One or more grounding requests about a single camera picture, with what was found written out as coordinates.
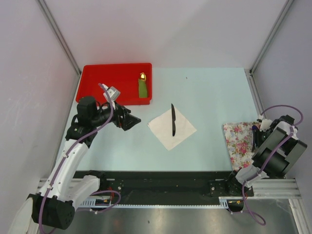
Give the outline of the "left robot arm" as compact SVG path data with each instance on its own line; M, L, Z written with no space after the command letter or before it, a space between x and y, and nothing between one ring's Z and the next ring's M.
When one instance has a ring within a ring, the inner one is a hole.
M132 115L128 108L112 100L100 104L92 96L80 99L77 114L65 136L61 158L39 192L29 195L33 201L31 218L41 230L43 226L67 229L76 210L91 195L120 195L109 189L105 174L96 171L90 171L76 186L70 187L78 165L90 149L98 131L111 122L127 131L141 120Z

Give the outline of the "white paper napkin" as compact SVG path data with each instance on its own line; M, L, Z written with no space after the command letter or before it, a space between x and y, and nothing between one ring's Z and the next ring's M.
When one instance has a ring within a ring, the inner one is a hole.
M197 129L187 120L187 118L175 108L175 135L172 130L172 111L169 109L160 116L154 118L148 123L149 129L169 151L182 141L187 139Z

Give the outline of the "black plastic knife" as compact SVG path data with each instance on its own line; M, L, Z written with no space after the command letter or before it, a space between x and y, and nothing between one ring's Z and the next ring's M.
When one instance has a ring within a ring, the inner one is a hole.
M172 113L172 136L174 137L176 134L176 112L175 107L173 104L171 104L171 113Z

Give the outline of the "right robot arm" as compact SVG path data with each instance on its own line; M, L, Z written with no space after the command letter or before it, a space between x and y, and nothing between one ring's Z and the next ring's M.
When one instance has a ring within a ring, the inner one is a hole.
M307 144L297 137L298 128L291 116L274 121L264 119L260 123L259 127L252 127L252 163L226 181L225 191L229 195L241 192L242 185L249 188L263 178L283 177L307 149Z

